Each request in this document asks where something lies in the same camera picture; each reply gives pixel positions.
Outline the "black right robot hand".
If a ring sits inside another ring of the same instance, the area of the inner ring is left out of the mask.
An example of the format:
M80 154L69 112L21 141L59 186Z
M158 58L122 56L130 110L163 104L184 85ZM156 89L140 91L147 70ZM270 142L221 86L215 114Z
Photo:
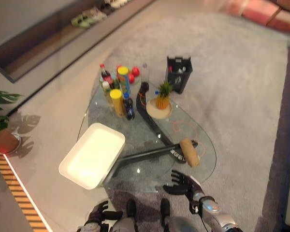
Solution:
M163 185L163 190L171 195L185 195L189 200L193 200L196 194L203 194L200 183L193 177L185 175L177 170L171 171L171 181L173 185Z

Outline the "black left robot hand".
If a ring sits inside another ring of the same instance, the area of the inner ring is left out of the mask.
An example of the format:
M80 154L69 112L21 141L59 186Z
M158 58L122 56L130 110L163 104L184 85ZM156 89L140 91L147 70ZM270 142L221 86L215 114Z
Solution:
M105 220L119 220L123 217L122 211L107 211L108 201L103 201L94 206L90 212L87 222L101 224Z

